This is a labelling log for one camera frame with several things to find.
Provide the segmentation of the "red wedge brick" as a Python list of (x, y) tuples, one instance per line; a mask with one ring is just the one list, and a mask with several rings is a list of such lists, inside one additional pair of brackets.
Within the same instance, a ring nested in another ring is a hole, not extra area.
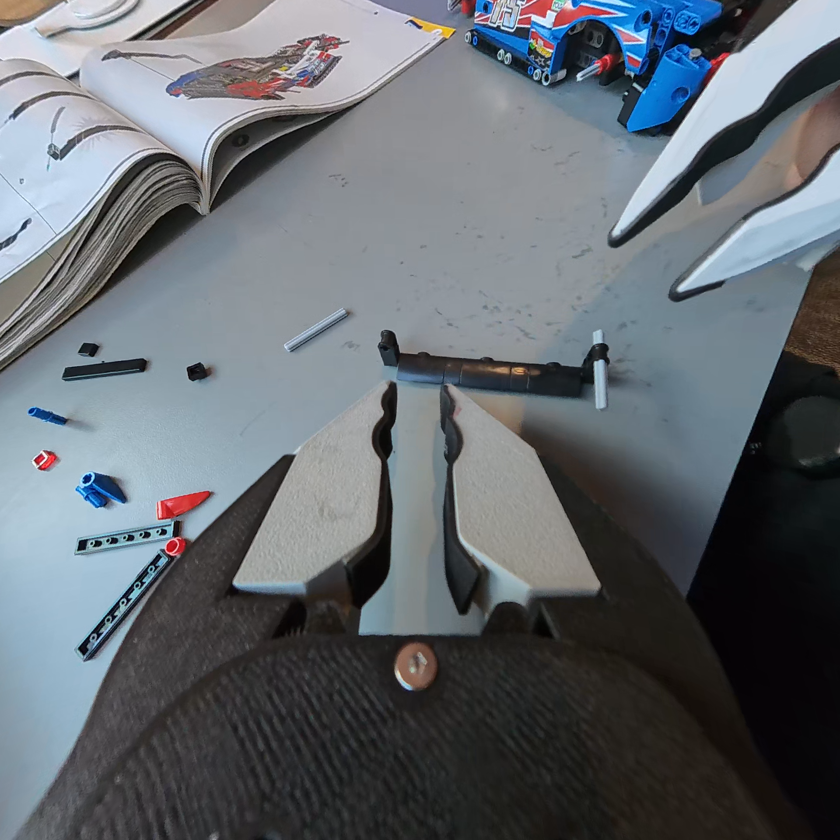
[(159, 521), (176, 519), (204, 503), (212, 491), (201, 490), (156, 502), (156, 517)]

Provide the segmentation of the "partly built toy car model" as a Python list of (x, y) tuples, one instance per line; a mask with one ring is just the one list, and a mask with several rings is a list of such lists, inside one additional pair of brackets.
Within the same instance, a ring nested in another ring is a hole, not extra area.
[(617, 121), (671, 133), (761, 5), (749, 1), (448, 2), (472, 17), (465, 42), (550, 87), (628, 79)]

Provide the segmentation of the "open instruction booklet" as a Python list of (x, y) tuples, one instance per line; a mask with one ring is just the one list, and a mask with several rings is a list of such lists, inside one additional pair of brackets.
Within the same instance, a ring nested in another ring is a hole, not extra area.
[(79, 81), (3, 58), (2, 368), (95, 298), (162, 216), (207, 215), (246, 156), (449, 34), (372, 2), (274, 2), (227, 32), (97, 47)]

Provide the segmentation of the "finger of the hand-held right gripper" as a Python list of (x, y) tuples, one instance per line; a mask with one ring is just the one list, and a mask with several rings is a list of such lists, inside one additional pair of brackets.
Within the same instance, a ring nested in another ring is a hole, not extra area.
[(838, 82), (839, 2), (793, 2), (731, 52), (636, 189), (607, 241), (619, 247), (679, 204), (712, 168), (756, 141), (776, 117)]
[(740, 218), (679, 275), (669, 298), (692, 298), (790, 255), (816, 250), (815, 264), (838, 245), (838, 229), (839, 162), (822, 161), (792, 192)]

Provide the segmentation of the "grey desk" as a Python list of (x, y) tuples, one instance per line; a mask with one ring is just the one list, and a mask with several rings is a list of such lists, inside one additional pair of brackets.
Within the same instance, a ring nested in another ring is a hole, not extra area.
[[(75, 646), (154, 554), (74, 557), (79, 536), (213, 495), (195, 539), (279, 457), (383, 378), (402, 347), (579, 363), (611, 348), (610, 406), (476, 401), (551, 457), (687, 592), (809, 280), (773, 265), (688, 301), (677, 276), (755, 202), (695, 194), (618, 249), (606, 235), (665, 139), (628, 134), (618, 96), (544, 90), (462, 42), (358, 107), (252, 154), (215, 209), (163, 218), (114, 285), (2, 373), (2, 838), (63, 764), (131, 622)], [(284, 343), (345, 308), (294, 352)], [(79, 356), (84, 342), (100, 345)], [(143, 358), (145, 372), (62, 381)], [(186, 367), (211, 374), (191, 382)], [(64, 426), (28, 416), (38, 406)], [(41, 449), (57, 462), (38, 471)], [(77, 492), (95, 471), (127, 501)]]

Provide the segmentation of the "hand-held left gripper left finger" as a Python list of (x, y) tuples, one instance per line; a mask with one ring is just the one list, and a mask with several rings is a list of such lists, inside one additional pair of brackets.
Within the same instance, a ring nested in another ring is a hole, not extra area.
[(237, 590), (355, 607), (373, 596), (390, 567), (395, 416), (396, 384), (384, 381), (299, 447)]

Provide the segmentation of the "black axle connector brick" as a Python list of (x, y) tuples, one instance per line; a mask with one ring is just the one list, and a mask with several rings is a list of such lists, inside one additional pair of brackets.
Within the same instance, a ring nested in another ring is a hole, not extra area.
[(511, 364), (490, 358), (462, 360), (459, 386), (494, 392), (511, 391)]

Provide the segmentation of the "long black beam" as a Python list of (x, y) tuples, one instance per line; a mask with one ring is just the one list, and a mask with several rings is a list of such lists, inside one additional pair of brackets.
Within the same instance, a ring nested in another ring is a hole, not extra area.
[(162, 577), (163, 572), (174, 562), (175, 558), (165, 551), (159, 551), (137, 575), (132, 583), (123, 591), (117, 600), (103, 614), (102, 618), (90, 630), (79, 645), (76, 653), (86, 662), (97, 654), (99, 649), (108, 642), (132, 610), (142, 602), (152, 585)]
[(168, 541), (169, 539), (178, 538), (181, 532), (181, 520), (158, 521), (151, 526), (123, 529), (78, 538), (74, 554), (76, 556), (90, 555), (126, 548), (131, 545)]

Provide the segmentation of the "person's right hand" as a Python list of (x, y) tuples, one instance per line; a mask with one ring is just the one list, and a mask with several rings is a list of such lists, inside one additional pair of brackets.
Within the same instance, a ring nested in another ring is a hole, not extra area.
[(794, 125), (791, 163), (784, 178), (786, 190), (803, 183), (823, 158), (839, 144), (839, 88), (805, 112)]

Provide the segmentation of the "blue angled brick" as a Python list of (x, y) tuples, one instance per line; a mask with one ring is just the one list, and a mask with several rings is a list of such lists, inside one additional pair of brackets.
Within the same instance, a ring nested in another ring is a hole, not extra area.
[(104, 508), (109, 501), (125, 503), (127, 498), (114, 478), (89, 471), (77, 484), (76, 492), (94, 508)]

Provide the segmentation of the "long black tile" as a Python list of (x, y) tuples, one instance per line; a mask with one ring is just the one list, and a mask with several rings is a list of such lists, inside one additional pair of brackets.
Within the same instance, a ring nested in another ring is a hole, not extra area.
[(148, 361), (143, 358), (73, 365), (63, 370), (61, 380), (63, 382), (80, 382), (119, 375), (132, 375), (145, 372), (147, 366)]

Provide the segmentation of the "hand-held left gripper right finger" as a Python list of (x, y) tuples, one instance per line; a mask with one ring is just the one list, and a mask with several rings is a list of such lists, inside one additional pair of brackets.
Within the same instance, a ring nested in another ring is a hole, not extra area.
[(543, 607), (598, 603), (601, 582), (534, 448), (453, 385), (440, 389), (440, 425), (457, 634), (529, 630)]

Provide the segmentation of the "wooden document stand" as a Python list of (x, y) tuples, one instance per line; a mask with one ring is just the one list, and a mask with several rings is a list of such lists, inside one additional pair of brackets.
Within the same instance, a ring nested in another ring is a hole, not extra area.
[(188, 1), (69, 1), (1, 35), (1, 59), (33, 60), (73, 77), (93, 49), (141, 35)]

